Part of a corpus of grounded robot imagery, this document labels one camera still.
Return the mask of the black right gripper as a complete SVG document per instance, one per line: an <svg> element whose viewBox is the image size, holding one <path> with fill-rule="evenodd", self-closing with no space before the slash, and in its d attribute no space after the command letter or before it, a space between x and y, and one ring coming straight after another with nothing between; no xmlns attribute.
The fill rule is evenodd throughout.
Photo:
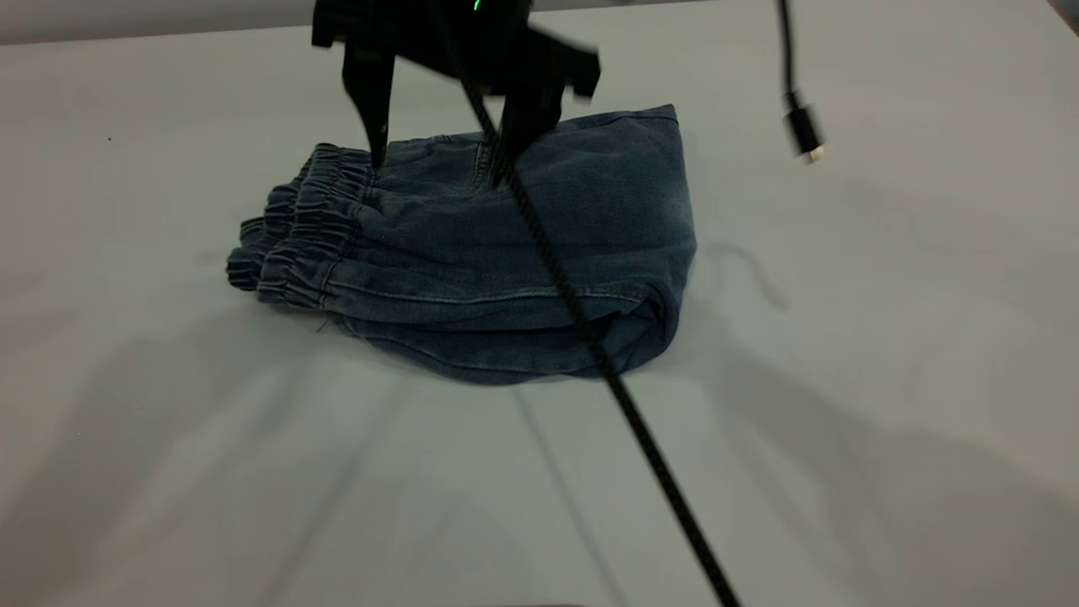
<svg viewBox="0 0 1079 607"><path fill-rule="evenodd" d="M516 161L561 119L569 88L593 96L601 68L595 50L570 45L529 24L532 1L317 1L312 45L346 43L342 82L365 130L371 164L390 146L395 56L459 79L463 65L482 95L502 97L491 185L507 180L500 154Z"/></svg>

